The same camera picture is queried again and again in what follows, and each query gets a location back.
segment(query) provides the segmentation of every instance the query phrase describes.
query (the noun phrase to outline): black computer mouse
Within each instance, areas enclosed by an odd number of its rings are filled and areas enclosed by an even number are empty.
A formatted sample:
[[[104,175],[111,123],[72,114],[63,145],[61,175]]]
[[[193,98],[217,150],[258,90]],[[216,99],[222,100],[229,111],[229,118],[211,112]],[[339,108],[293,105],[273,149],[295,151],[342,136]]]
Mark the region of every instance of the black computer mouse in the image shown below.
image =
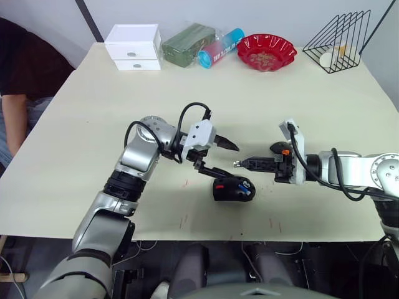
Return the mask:
[[[256,193],[254,184],[242,176],[216,178],[212,191],[215,201],[251,201]]]

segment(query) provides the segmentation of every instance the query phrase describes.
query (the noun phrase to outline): wire file holder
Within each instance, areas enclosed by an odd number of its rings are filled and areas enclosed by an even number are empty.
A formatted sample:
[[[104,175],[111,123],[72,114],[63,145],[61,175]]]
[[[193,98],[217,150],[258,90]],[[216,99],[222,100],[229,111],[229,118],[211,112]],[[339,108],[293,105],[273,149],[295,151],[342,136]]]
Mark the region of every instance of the wire file holder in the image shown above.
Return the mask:
[[[336,15],[303,48],[328,74],[360,63],[371,11]]]

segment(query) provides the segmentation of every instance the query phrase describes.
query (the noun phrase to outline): drawer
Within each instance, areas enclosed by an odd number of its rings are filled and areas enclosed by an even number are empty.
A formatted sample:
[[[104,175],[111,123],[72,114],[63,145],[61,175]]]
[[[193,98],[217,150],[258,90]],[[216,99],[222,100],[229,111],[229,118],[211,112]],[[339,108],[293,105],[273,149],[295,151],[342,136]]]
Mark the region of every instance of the drawer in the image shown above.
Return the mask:
[[[152,42],[128,45],[105,45],[113,60],[158,59],[157,50]]]
[[[119,70],[160,70],[161,62],[153,60],[114,60]]]

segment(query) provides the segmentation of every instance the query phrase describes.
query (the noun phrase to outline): red plate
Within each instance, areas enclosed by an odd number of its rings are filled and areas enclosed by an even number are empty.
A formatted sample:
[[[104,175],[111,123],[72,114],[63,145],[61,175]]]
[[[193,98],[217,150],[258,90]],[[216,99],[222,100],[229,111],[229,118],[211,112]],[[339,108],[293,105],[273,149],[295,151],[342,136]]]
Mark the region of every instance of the red plate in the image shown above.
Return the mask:
[[[288,41],[272,34],[253,34],[237,45],[241,60],[261,72],[278,70],[294,61],[297,51]]]

